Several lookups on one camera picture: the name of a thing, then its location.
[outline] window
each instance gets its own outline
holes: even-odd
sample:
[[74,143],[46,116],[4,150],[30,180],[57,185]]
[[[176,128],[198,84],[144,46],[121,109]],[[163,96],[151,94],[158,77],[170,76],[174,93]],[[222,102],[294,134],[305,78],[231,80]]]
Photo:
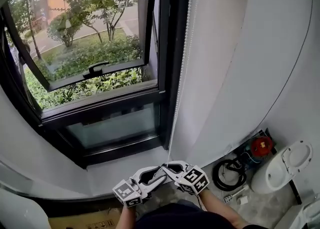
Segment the window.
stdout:
[[188,0],[8,0],[0,83],[81,167],[167,148]]

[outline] toilet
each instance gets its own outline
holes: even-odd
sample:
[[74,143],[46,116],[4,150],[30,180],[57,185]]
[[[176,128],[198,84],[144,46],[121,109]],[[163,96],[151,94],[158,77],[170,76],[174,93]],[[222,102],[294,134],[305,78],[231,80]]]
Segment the toilet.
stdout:
[[312,156],[312,145],[304,140],[278,151],[253,175],[251,189],[258,194],[269,194],[281,189],[308,166]]

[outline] person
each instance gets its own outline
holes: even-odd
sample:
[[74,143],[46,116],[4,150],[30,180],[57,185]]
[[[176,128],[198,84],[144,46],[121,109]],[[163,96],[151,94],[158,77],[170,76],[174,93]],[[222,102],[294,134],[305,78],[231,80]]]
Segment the person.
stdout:
[[136,206],[123,207],[116,229],[264,229],[246,222],[207,188],[199,193],[199,197],[207,211],[203,211],[192,202],[183,200],[184,202],[170,203],[151,211],[137,222]]

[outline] black cable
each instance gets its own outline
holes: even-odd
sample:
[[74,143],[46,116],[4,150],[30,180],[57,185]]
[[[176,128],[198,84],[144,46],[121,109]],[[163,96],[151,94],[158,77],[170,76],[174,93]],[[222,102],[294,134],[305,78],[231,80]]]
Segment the black cable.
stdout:
[[[234,185],[226,184],[222,182],[219,178],[219,169],[221,168],[221,166],[224,166],[225,164],[227,164],[226,169],[237,172],[239,174],[238,181]],[[217,188],[225,192],[233,191],[238,187],[242,186],[246,182],[246,179],[247,179],[247,175],[245,171],[245,166],[237,163],[237,158],[220,161],[212,170],[213,183]]]

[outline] road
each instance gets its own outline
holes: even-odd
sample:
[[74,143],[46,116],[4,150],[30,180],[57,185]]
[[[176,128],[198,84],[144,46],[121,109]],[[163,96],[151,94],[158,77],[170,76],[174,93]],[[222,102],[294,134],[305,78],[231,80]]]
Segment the road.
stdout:
[[[93,27],[96,28],[99,32],[107,30],[107,26],[104,24],[103,19],[97,19]],[[130,35],[139,35],[139,26],[138,26],[138,5],[135,4],[130,7],[126,7],[122,17],[120,18],[119,22],[115,26],[116,28],[122,27],[125,34],[127,36]],[[94,34],[95,30],[92,28],[83,25],[80,30],[74,35],[74,38],[80,38],[86,35]],[[36,44],[39,48],[40,53],[43,53],[49,49],[52,49],[55,46],[61,45],[61,42],[56,41],[48,37],[47,31],[43,30],[39,32],[35,36]],[[35,45],[34,42],[31,41],[30,43],[30,55],[31,57],[36,56]]]

